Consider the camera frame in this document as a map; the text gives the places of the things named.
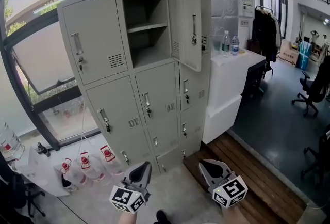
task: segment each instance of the ceiling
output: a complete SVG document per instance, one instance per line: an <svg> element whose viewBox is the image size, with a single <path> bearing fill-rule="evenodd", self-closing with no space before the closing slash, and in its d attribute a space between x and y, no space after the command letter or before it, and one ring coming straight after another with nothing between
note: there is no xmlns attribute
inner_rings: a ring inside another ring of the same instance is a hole
<svg viewBox="0 0 330 224"><path fill-rule="evenodd" d="M300 5L300 10L304 13L307 14L308 16L315 18L321 22L324 21L324 19L329 19L330 20L330 16L326 15L325 13L317 10L317 9L313 9L311 7L307 7L304 5Z"/></svg>

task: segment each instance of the black chair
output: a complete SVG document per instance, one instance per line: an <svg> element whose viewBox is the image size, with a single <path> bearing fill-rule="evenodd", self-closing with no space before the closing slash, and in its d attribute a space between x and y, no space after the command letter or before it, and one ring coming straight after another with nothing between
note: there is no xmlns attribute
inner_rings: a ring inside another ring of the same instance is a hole
<svg viewBox="0 0 330 224"><path fill-rule="evenodd" d="M299 93L297 95L298 99L292 100L291 103L306 103L306 110L303 114L304 117L307 116L309 106L311 106L315 110L314 117L316 117L319 111L313 105L313 102L321 102L326 95L326 89L330 83L330 56L326 56L324 58L324 62L321 63L318 74L314 81L307 80L310 79L309 75L305 71L302 72L305 78L300 78L300 83L303 86L303 90L306 91L306 93L308 94L308 97L305 97L304 95Z"/></svg>
<svg viewBox="0 0 330 224"><path fill-rule="evenodd" d="M39 195L45 196L43 191L38 191L35 194L32 194L33 188L36 186L34 183L24 183L23 177L14 172L8 166L6 160L0 154L0 176L4 181L0 181L0 200L2 204L7 208L5 212L1 212L0 214L3 216L7 215L11 221L8 220L9 223L25 223L22 219L26 218L20 214L18 214L14 209L21 209L27 204L28 214L32 218L33 214L31 213L31 205L33 205L42 216L46 216L46 214L35 204L34 198Z"/></svg>
<svg viewBox="0 0 330 224"><path fill-rule="evenodd" d="M301 172L301 178L305 176L306 173L318 168L318 174L320 176L320 182L315 185L315 189L319 188L323 184L324 171L329 171L330 169L330 125L326 128L326 133L322 135L319 139L319 152L316 152L310 147L304 149L304 154L308 151L312 153L315 157L315 162L309 166L306 170Z"/></svg>

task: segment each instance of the shoe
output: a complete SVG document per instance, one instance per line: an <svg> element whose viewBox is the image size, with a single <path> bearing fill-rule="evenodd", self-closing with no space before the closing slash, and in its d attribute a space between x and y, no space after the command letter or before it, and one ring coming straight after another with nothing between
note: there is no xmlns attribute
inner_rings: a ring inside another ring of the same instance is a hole
<svg viewBox="0 0 330 224"><path fill-rule="evenodd" d="M157 211L156 218L157 218L158 222L160 222L160 223L166 223L168 221L167 217L166 217L166 214L163 210L158 210Z"/></svg>

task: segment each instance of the tree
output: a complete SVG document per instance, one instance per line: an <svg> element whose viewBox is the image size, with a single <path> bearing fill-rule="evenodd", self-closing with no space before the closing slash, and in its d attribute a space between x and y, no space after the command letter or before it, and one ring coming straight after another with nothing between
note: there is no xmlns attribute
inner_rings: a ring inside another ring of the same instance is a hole
<svg viewBox="0 0 330 224"><path fill-rule="evenodd" d="M13 7L8 7L8 2L9 0L5 0L5 19L10 17L14 12ZM13 34L16 30L18 30L20 27L24 26L25 24L26 22L24 20L21 22L15 22L14 24L11 24L9 26L9 29L7 29L7 36Z"/></svg>
<svg viewBox="0 0 330 224"><path fill-rule="evenodd" d="M54 2L56 2L56 1L57 1L57 0L50 0L48 3L46 3L45 6L48 6L48 5L49 5L49 7L46 7L45 9L41 10L41 11L39 12L39 14L40 14L40 15L44 15L45 13L50 12L51 10L57 8L57 5L58 5L59 3L54 3Z"/></svg>

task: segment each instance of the open locker door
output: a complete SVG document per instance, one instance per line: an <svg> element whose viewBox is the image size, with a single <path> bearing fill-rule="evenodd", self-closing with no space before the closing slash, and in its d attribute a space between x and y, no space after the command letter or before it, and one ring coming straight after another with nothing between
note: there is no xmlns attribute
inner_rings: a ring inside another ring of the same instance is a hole
<svg viewBox="0 0 330 224"><path fill-rule="evenodd" d="M202 68L201 0L168 0L172 57L196 72Z"/></svg>

